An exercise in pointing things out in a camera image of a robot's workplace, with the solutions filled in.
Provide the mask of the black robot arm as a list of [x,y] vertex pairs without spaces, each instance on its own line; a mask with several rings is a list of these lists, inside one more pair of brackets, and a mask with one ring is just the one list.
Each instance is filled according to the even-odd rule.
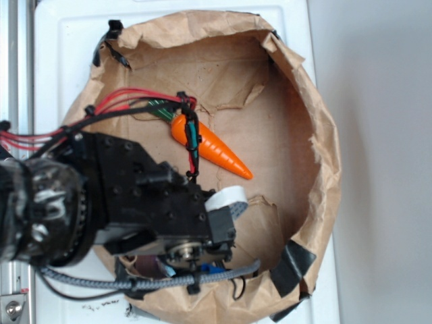
[[177,268],[229,261],[233,211],[137,142],[83,132],[47,157],[1,162],[1,260],[79,263],[93,246]]

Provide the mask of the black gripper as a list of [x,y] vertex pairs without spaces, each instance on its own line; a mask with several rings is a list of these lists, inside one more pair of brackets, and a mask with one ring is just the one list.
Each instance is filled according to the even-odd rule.
[[178,269],[231,260],[232,219],[248,208],[242,186],[212,195],[170,164],[155,162],[137,142],[106,134],[80,133],[71,147],[94,245],[117,256],[158,256]]

